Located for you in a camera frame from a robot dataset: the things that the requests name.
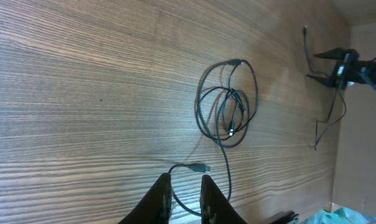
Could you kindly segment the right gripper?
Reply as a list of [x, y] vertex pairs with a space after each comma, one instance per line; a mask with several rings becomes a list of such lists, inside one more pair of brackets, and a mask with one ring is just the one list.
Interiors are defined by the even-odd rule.
[[334, 48], [327, 52], [314, 54], [316, 58], [336, 60], [336, 66], [331, 77], [306, 76], [328, 87], [345, 90], [349, 82], [368, 84], [376, 90], [373, 72], [376, 66], [374, 60], [359, 60], [359, 53], [354, 49]]

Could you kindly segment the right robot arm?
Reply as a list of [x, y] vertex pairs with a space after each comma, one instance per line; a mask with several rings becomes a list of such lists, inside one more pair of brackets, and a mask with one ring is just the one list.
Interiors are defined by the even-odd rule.
[[354, 49], [335, 48], [316, 54], [315, 57], [335, 60], [333, 72], [326, 78], [307, 75], [326, 87], [345, 90], [349, 83], [370, 85], [376, 90], [376, 57], [372, 60], [359, 60], [359, 53]]

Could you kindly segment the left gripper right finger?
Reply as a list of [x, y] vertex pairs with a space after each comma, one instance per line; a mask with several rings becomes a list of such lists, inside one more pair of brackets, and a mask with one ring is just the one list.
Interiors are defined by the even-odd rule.
[[202, 176], [200, 209], [202, 224], [246, 224], [209, 175]]

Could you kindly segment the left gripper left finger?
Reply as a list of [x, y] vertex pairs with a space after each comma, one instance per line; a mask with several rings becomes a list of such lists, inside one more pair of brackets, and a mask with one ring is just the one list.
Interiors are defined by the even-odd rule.
[[168, 224], [171, 204], [171, 176], [163, 173], [137, 206], [118, 224]]

